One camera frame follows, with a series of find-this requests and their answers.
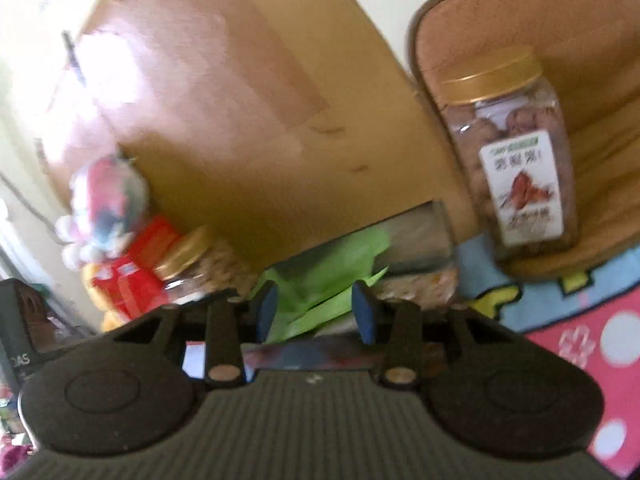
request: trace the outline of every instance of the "red packaging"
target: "red packaging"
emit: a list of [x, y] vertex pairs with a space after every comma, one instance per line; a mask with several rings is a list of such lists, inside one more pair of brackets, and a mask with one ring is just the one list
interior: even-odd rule
[[163, 216], [155, 216], [120, 257], [108, 260], [93, 279], [128, 319], [135, 319], [168, 303], [154, 267], [180, 238]]

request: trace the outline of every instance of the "wooden surface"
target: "wooden surface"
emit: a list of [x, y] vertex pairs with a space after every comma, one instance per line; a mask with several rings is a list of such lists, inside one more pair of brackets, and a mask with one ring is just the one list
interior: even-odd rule
[[181, 229], [256, 268], [434, 198], [476, 217], [442, 128], [354, 0], [102, 0], [44, 152], [57, 190], [116, 144]]

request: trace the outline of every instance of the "green plastic bag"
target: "green plastic bag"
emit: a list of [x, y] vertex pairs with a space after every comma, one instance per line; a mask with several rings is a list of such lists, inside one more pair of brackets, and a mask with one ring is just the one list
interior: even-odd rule
[[351, 310], [351, 285], [375, 284], [386, 269], [372, 275], [376, 257], [390, 244], [377, 226], [357, 231], [305, 251], [265, 270], [256, 288], [273, 280], [278, 285], [278, 310], [267, 342], [309, 332]]

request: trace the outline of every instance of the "white polka dot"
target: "white polka dot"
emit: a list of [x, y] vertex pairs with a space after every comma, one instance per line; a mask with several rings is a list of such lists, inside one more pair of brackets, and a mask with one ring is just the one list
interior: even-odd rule
[[640, 316], [627, 310], [612, 316], [602, 330], [600, 352], [616, 368], [631, 366], [640, 359]]
[[615, 418], [606, 422], [598, 430], [593, 441], [593, 453], [600, 460], [608, 460], [617, 455], [626, 439], [624, 420]]

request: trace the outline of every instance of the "jar label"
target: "jar label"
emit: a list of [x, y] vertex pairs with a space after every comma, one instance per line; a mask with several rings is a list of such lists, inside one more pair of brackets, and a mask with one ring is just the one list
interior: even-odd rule
[[558, 171], [547, 130], [483, 146], [480, 159], [506, 247], [562, 235]]

